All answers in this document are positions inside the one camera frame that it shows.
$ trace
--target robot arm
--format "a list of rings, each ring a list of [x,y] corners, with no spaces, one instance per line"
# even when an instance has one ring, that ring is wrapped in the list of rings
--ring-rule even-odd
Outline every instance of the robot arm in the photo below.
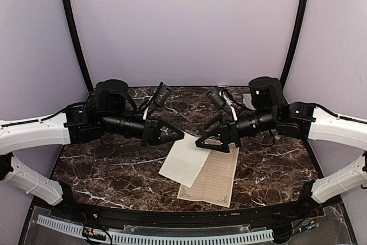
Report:
[[[335,114],[314,103],[287,104],[278,79],[260,77],[252,80],[249,88],[256,110],[240,115],[237,120],[232,116],[220,116],[211,121],[208,128],[218,124],[196,141],[198,147],[229,152],[228,145],[241,146],[242,137],[276,130],[288,137],[332,141],[367,151],[367,120]],[[224,109],[224,102],[216,93],[210,90],[208,95],[217,107]],[[221,145],[207,143],[211,137],[217,137]],[[367,153],[328,177],[306,183],[300,201],[316,205],[324,203],[366,182]]]
[[[56,114],[17,120],[0,121],[0,181],[4,180],[31,193],[50,205],[57,205],[70,195],[67,185],[52,181],[23,164],[13,151],[43,145],[68,145],[100,139],[103,133],[116,133],[141,139],[142,146],[160,145],[182,139],[183,132],[159,117],[142,113],[150,103],[163,105],[170,95],[160,85],[146,108],[137,108],[127,94],[127,84],[119,80],[98,83],[88,102],[72,104]],[[126,110],[129,102],[132,110]],[[162,127],[175,134],[161,136]]]

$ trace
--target lined stationery sheet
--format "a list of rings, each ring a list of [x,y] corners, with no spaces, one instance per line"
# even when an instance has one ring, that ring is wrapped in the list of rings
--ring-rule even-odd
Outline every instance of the lined stationery sheet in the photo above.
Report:
[[[238,156],[234,146],[229,153],[211,151],[192,187],[181,185],[177,198],[229,208]]]

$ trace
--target table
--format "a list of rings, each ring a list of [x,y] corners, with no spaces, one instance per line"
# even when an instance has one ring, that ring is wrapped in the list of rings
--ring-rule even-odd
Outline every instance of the table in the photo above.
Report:
[[[219,111],[206,96],[208,87],[175,87],[164,108],[156,114],[175,127],[201,135],[203,125]],[[248,87],[230,87],[242,102]],[[154,87],[130,88],[137,104]],[[270,135],[257,141],[268,143]],[[142,211],[207,212],[253,208],[295,201],[302,185],[317,178],[303,142],[281,137],[273,147],[261,147],[242,139],[230,208],[177,199],[179,184],[158,174],[172,143],[140,146],[119,135],[106,134],[101,141],[69,145],[56,164],[52,179],[72,187],[78,202]]]

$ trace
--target white arm segment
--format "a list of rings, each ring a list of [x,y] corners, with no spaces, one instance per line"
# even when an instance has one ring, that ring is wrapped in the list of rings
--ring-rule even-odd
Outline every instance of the white arm segment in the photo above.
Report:
[[[321,108],[315,108],[313,117],[316,121],[311,123],[309,139],[332,141],[367,150],[366,124],[336,118]],[[366,183],[367,172],[363,171],[363,167],[367,165],[365,160],[365,157],[361,156],[334,174],[316,180],[312,188],[312,199],[317,203],[323,203],[333,196]]]
[[[24,120],[0,121],[0,125],[21,121]],[[70,143],[70,137],[68,129],[64,127],[66,122],[66,115],[61,113],[44,122],[0,127],[0,155],[35,146],[67,145]],[[63,200],[63,189],[58,182],[38,174],[15,156],[11,158],[11,167],[14,170],[5,176],[5,182],[45,200],[50,205],[56,205]]]

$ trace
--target beige paper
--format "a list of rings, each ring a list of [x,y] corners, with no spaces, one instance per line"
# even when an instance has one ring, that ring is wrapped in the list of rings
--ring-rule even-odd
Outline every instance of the beige paper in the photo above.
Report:
[[[191,187],[209,156],[209,149],[196,147],[196,137],[185,133],[175,141],[159,174],[182,185]]]
[[[238,156],[234,146],[229,153],[211,151],[192,187],[181,185],[177,198],[229,208]]]

